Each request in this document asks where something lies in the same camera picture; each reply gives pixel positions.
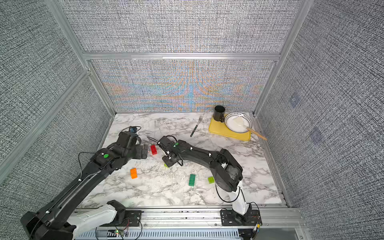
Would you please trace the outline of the red lego brick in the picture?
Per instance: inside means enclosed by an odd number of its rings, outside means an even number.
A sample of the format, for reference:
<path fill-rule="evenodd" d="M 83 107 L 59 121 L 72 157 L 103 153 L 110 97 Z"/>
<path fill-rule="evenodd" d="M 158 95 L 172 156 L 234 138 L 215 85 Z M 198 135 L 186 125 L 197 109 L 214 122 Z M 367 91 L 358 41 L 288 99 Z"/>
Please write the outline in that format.
<path fill-rule="evenodd" d="M 152 153 L 152 155 L 158 154 L 157 147 L 155 145 L 151 145 L 151 153 Z"/>

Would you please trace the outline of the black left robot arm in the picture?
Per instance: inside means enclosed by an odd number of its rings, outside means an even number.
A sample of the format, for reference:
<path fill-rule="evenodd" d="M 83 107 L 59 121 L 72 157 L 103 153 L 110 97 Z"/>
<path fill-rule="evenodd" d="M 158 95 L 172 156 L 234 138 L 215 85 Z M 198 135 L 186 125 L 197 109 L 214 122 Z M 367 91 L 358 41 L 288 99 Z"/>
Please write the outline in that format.
<path fill-rule="evenodd" d="M 74 240 L 100 225 L 124 222 L 125 207 L 115 200 L 89 213 L 75 215 L 74 211 L 114 171 L 131 159 L 146 159 L 148 147 L 141 144 L 137 131 L 137 126 L 124 129 L 115 143 L 94 153 L 79 176 L 53 200 L 36 213 L 22 216 L 21 224 L 30 240 Z"/>

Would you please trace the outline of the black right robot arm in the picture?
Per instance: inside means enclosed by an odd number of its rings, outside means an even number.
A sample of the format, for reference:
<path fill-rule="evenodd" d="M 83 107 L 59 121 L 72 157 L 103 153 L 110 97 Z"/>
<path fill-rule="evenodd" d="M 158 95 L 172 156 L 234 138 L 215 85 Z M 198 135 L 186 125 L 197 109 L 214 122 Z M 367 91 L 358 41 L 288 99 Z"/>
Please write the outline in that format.
<path fill-rule="evenodd" d="M 189 161 L 209 169 L 216 188 L 228 193 L 230 199 L 226 203 L 232 204 L 235 213 L 246 215 L 250 205 L 242 192 L 243 168 L 228 150 L 209 151 L 182 140 L 174 142 L 168 136 L 163 136 L 157 145 L 165 153 L 162 160 L 168 168 L 175 164 L 183 166 L 184 161 Z"/>

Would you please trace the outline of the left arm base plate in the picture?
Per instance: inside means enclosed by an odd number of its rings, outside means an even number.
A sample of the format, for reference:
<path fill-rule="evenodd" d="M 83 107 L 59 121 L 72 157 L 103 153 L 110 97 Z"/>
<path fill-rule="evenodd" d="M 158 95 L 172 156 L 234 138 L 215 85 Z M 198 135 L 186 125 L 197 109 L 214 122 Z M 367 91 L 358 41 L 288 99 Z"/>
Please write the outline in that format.
<path fill-rule="evenodd" d="M 111 223 L 104 224 L 102 227 L 139 227 L 142 213 L 143 212 L 140 210 L 125 211 L 125 215 L 123 217 L 121 215 L 117 215 Z"/>

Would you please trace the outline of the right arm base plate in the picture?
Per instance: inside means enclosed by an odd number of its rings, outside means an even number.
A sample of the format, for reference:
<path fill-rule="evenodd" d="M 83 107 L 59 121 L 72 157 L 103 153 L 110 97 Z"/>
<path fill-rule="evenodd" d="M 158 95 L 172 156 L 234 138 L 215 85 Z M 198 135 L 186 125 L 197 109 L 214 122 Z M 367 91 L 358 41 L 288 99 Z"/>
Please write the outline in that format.
<path fill-rule="evenodd" d="M 221 209 L 220 217 L 222 226 L 256 226 L 263 225 L 260 211 L 256 209 L 248 209 L 245 215 L 240 215 L 234 210 Z"/>

